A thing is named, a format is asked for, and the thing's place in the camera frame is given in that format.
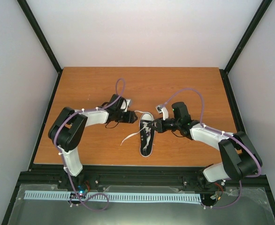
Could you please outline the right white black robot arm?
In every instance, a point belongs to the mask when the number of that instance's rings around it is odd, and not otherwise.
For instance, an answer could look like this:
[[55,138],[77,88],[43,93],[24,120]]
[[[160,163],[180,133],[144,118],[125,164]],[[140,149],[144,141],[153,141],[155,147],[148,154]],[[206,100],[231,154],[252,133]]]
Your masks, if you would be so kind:
[[167,109],[157,106],[163,117],[151,121],[149,127],[157,133],[179,131],[181,137],[202,142],[220,152],[221,163],[209,165],[197,175],[202,189],[216,181],[239,181],[260,174],[262,160],[245,132],[226,133],[193,120],[184,102],[172,104],[172,110],[174,117],[169,118]]

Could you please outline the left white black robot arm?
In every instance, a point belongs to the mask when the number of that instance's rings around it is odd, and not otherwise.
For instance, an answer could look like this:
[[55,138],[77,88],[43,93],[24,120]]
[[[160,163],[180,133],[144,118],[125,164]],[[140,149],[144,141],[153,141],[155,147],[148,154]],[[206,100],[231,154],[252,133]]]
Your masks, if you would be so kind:
[[134,123],[138,117],[134,111],[128,110],[132,104],[131,99],[113,94],[109,102],[93,109],[74,110],[64,107],[51,126],[48,137],[58,148],[62,157],[64,170],[69,173],[69,184],[73,188],[81,188],[85,177],[80,174],[83,165],[78,154],[78,145],[84,129],[97,124]]

